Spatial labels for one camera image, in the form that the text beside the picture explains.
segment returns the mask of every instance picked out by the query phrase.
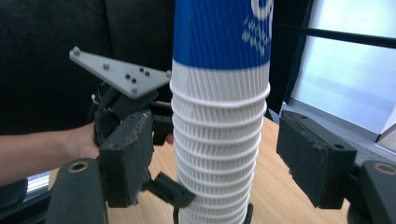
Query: stack of paper cups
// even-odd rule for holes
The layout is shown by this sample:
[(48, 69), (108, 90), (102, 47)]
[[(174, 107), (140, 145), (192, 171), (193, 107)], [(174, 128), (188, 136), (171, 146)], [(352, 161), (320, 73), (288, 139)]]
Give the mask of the stack of paper cups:
[(266, 110), (273, 1), (176, 0), (177, 181), (182, 223), (243, 223)]

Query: metal bracket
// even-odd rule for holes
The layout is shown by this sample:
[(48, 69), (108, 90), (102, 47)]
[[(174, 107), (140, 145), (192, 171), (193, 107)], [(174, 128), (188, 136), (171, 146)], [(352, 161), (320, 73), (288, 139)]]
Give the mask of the metal bracket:
[(131, 99), (137, 99), (167, 84), (171, 71), (163, 72), (133, 63), (90, 54), (74, 47), (69, 53), (70, 60), (108, 83)]

